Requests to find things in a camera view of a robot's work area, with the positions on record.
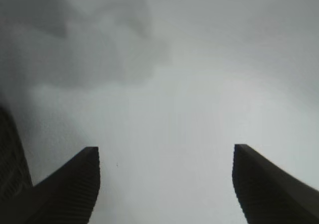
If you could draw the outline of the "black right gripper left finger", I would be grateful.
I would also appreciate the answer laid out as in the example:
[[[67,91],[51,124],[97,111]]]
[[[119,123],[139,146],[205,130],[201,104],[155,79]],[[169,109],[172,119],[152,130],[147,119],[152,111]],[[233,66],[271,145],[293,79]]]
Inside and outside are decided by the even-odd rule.
[[[99,190],[99,148],[85,147],[46,179],[1,203],[0,222],[87,224]]]

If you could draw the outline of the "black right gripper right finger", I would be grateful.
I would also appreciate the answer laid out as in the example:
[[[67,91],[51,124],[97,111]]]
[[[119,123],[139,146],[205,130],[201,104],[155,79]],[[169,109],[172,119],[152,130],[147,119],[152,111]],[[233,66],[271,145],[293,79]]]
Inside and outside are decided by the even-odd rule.
[[[317,224],[319,192],[247,144],[235,144],[232,182],[249,224]]]

